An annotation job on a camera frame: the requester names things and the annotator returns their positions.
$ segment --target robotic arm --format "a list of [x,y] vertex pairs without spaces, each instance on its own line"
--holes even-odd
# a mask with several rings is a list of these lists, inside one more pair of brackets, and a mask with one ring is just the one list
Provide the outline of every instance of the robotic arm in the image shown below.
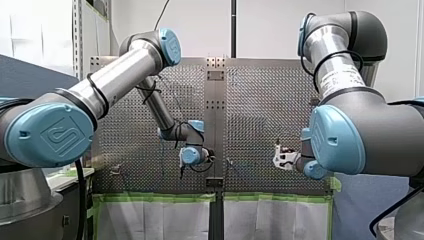
[[[304,19],[299,55],[314,68],[321,102],[302,131],[295,167],[322,179],[328,171],[415,177],[424,167],[424,104],[420,99],[387,104],[371,88],[387,36],[366,12]],[[352,57],[359,60],[358,71]]]
[[149,91],[153,81],[148,76],[181,60],[176,35],[168,29],[134,35],[121,46],[120,55],[70,89],[57,89],[28,104],[0,102],[0,159],[6,160],[0,165],[50,168],[74,162],[90,146],[97,120],[137,85],[147,89],[142,91],[146,97],[151,94],[147,104],[160,136],[187,142],[182,161],[199,164],[207,159],[203,123],[176,124],[160,94]]

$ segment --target black cable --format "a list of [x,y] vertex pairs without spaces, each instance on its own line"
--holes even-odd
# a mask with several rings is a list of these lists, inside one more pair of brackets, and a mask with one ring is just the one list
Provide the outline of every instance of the black cable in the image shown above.
[[293,162],[292,161],[287,161],[287,162],[281,164],[280,167],[285,167],[287,164],[290,164],[290,165],[293,166]]
[[405,101],[387,103],[387,105],[391,105],[391,106],[395,106],[395,105],[415,105],[415,106],[424,107],[424,102],[415,101],[415,100],[405,100]]
[[150,89],[149,88],[142,88],[142,87],[139,87],[139,86],[136,86],[135,88],[149,92],[149,94],[143,100],[143,103],[142,103],[143,105],[146,105],[147,100],[149,100],[149,98],[153,95],[154,92],[162,93],[162,90],[156,89],[156,80],[153,80],[153,86]]
[[165,5],[163,6],[162,12],[160,13],[160,16],[159,16],[158,20],[156,21],[156,25],[155,25],[154,31],[156,31],[156,29],[158,28],[159,22],[162,19],[163,13],[165,12],[166,7],[168,6],[169,1],[170,0],[167,0],[166,3],[165,3]]
[[303,50],[305,48],[305,41],[306,41],[306,25],[308,24],[309,18],[313,17],[313,16],[316,16],[316,14],[315,13],[308,13],[308,15],[306,15],[306,17],[305,17],[305,22],[303,23],[303,26],[302,26],[303,38],[302,38],[302,42],[300,43],[301,44],[300,45],[300,64],[302,65],[303,71],[305,71],[310,76],[314,76],[314,75],[305,66],[305,62],[304,62],[305,53],[303,52]]
[[77,240],[82,240],[84,235],[84,226],[85,220],[87,219],[87,209],[85,201],[85,178],[84,178],[84,169],[80,160],[75,161],[75,168],[77,169],[78,176],[78,185],[79,185],[79,217],[78,217],[78,231],[77,231]]
[[405,197],[403,197],[401,200],[399,200],[398,202],[396,202],[395,204],[393,204],[391,207],[389,207],[387,210],[385,210],[384,212],[382,212],[380,215],[378,215],[376,218],[374,218],[374,220],[371,221],[370,225],[369,225],[369,229],[372,233],[372,235],[374,237],[377,237],[377,234],[375,232],[375,225],[380,222],[383,218],[385,218],[387,215],[389,215],[390,213],[392,213],[394,210],[398,209],[399,207],[401,207],[403,204],[407,203],[409,200],[411,200],[412,198],[414,198],[416,195],[418,195],[422,190],[424,189],[424,185],[414,189],[414,191],[408,193],[408,195],[406,195]]
[[0,111],[4,111],[4,110],[7,110],[8,108],[16,107],[19,105],[25,105],[32,101],[33,99],[28,99],[28,98],[17,98],[17,99],[6,100],[0,103]]
[[182,122],[178,119],[174,119],[177,123],[177,129],[175,129],[175,148],[178,147],[178,142],[179,142],[179,138],[182,135],[182,125],[186,124],[187,126],[190,126],[197,134],[199,134],[199,136],[202,138],[202,142],[205,141],[205,137],[203,136],[203,133],[200,132],[199,130],[197,130],[195,127],[193,127],[193,125],[191,125],[189,122]]
[[214,164],[214,162],[210,162],[209,166],[205,169],[202,169],[202,170],[195,169],[193,166],[190,165],[190,169],[194,172],[197,172],[197,173],[204,173],[204,172],[207,172],[209,169],[211,169],[213,164]]
[[330,53],[330,54],[328,54],[327,56],[325,56],[323,59],[321,59],[321,61],[319,61],[319,63],[318,63],[318,64],[317,64],[317,66],[315,67],[314,75],[313,75],[313,81],[314,81],[314,87],[315,87],[315,90],[316,90],[317,92],[319,92],[319,91],[318,91],[318,85],[317,85],[317,76],[318,76],[319,69],[321,68],[321,66],[322,66],[322,65],[323,65],[323,64],[324,64],[327,60],[331,59],[332,57],[334,57],[334,56],[336,56],[336,55],[343,54],[343,53],[348,53],[348,54],[350,54],[350,55],[352,55],[352,56],[356,57],[356,58],[359,60],[359,68],[358,68],[358,71],[360,72],[360,71],[362,70],[362,68],[364,67],[364,59],[362,59],[362,57],[361,57],[361,55],[359,55],[359,53],[354,52],[354,51],[351,51],[351,50],[341,50],[341,51],[338,51],[338,52]]
[[104,118],[109,113],[109,102],[107,101],[106,96],[103,92],[96,86],[96,84],[91,80],[92,73],[87,74],[87,80],[90,82],[91,87],[100,95],[103,100],[103,114],[100,116],[99,120]]

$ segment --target perforated metal panel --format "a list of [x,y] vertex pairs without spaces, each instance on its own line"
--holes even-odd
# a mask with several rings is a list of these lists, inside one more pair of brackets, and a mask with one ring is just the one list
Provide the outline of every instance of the perforated metal panel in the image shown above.
[[[203,119],[205,62],[184,61],[165,69],[161,73],[164,80],[156,78],[168,109],[179,120]],[[204,192],[203,174],[185,171],[180,180],[178,156],[183,144],[174,149],[174,142],[159,140],[157,124],[142,102],[133,90],[101,121],[92,150],[93,164],[101,165],[94,191]]]
[[272,162],[277,138],[299,150],[316,97],[299,61],[229,59],[226,68],[225,191],[325,194],[326,181]]
[[[109,61],[93,58],[92,65],[100,68]],[[208,79],[208,71],[211,67],[206,59],[184,59],[179,66],[162,72],[165,82],[158,81],[158,88],[175,118],[203,119],[208,113],[205,139],[216,153],[224,153],[216,160],[224,162],[218,171],[225,177],[224,190],[328,194],[326,181],[310,180],[296,171],[277,169],[272,163],[277,138],[284,146],[299,150],[300,133],[308,126],[312,110],[311,99],[317,97],[299,62],[225,59],[225,67],[219,69],[224,71],[224,79]],[[212,102],[218,100],[219,109]],[[94,190],[205,192],[207,174],[186,170],[179,179],[178,154],[183,144],[174,149],[173,142],[159,141],[157,125],[142,102],[132,91],[100,123],[92,151],[93,164],[101,166]]]

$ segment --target workstation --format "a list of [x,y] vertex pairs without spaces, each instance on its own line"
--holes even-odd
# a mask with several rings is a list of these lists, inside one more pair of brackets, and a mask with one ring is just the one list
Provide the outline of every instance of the workstation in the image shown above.
[[53,2],[0,1],[2,239],[424,239],[420,1]]

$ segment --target green tape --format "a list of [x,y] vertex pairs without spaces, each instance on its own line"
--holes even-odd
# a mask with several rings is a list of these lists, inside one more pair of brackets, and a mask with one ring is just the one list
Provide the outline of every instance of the green tape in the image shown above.
[[93,207],[92,207],[93,211],[94,211],[94,240],[97,240],[97,232],[99,229],[99,215],[100,215],[100,202],[98,201],[93,201]]
[[303,202],[303,203],[329,203],[331,196],[303,196],[295,194],[276,194],[276,193],[225,193],[225,201],[280,201],[280,202]]
[[93,200],[97,202],[161,202],[161,203],[196,203],[212,202],[214,195],[206,194],[158,194],[158,193],[110,193],[94,195]]
[[[92,171],[93,169],[92,168],[84,168],[83,169],[83,172],[84,172],[84,175],[85,175],[85,173],[87,173],[87,172],[89,172],[89,171]],[[64,173],[63,174],[65,177],[76,177],[76,176],[78,176],[77,175],[77,170],[75,170],[75,169],[72,169],[72,170],[68,170],[66,173]]]
[[342,183],[336,177],[330,178],[330,188],[336,190],[337,192],[342,191]]
[[87,219],[91,218],[94,215],[93,208],[87,209]]
[[333,239],[333,197],[330,197],[328,202],[328,224],[327,224],[327,239]]

